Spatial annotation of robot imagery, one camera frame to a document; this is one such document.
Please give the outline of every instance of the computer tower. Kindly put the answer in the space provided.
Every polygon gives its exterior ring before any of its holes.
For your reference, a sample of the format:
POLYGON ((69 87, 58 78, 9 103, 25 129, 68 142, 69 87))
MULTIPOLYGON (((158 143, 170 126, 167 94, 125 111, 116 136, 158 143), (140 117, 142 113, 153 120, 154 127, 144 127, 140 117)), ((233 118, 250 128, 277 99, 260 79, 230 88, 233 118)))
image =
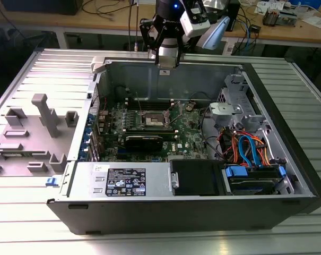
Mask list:
POLYGON ((75 15, 83 0, 1 0, 7 11, 75 15))
POLYGON ((239 9, 240 9, 240 2, 238 0, 230 0, 230 4, 228 6, 228 17, 230 18, 230 22, 228 27, 226 28, 226 31, 233 30, 239 9))

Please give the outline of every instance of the metal bracket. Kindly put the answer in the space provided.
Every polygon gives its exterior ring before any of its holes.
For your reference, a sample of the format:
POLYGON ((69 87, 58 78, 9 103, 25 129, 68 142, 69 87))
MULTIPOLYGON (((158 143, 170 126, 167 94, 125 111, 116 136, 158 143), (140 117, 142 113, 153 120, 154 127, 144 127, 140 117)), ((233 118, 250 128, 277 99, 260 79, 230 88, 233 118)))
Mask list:
POLYGON ((179 188, 179 178, 177 172, 171 173, 171 185, 174 189, 179 188))
POLYGON ((277 185, 276 190, 278 190, 283 195, 294 194, 294 188, 290 179, 286 175, 284 179, 277 185))

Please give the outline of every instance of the table leg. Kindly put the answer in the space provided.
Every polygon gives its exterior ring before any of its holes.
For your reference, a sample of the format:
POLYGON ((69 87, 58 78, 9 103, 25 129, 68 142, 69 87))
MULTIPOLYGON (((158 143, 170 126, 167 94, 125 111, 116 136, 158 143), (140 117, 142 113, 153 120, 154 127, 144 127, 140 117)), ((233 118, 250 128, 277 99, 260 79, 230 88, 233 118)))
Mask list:
POLYGON ((98 44, 99 44, 99 49, 103 48, 103 44, 102 44, 102 34, 98 34, 98 44))
POLYGON ((235 43, 238 42, 238 37, 228 37, 226 39, 226 43, 224 46, 223 55, 231 55, 233 48, 235 47, 235 43))
POLYGON ((68 49, 68 41, 67 41, 67 36, 64 33, 63 30, 56 30, 55 31, 56 37, 58 38, 58 43, 60 46, 60 49, 68 49))

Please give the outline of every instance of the blue latch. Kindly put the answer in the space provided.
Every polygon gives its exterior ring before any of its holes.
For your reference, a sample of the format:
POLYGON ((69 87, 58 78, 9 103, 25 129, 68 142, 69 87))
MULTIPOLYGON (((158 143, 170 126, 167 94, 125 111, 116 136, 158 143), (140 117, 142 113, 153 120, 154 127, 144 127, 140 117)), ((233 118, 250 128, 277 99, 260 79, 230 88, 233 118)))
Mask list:
POLYGON ((248 176, 245 166, 229 166, 225 169, 226 176, 248 176))
POLYGON ((281 175, 283 177, 285 177, 287 174, 287 172, 285 171, 285 168, 283 166, 280 166, 278 169, 279 169, 279 172, 281 173, 281 175))
POLYGON ((50 177, 47 179, 47 182, 45 183, 45 185, 48 186, 52 186, 52 187, 59 187, 58 184, 58 179, 55 177, 50 177))

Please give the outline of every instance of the power supply label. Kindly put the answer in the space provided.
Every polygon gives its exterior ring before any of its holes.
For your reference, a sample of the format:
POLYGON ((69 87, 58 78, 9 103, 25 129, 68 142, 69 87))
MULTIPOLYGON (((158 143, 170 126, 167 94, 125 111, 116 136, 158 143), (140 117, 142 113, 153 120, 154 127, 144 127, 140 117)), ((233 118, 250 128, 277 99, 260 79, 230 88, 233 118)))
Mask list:
POLYGON ((110 168, 106 182, 106 195, 113 196, 145 196, 145 168, 110 168))

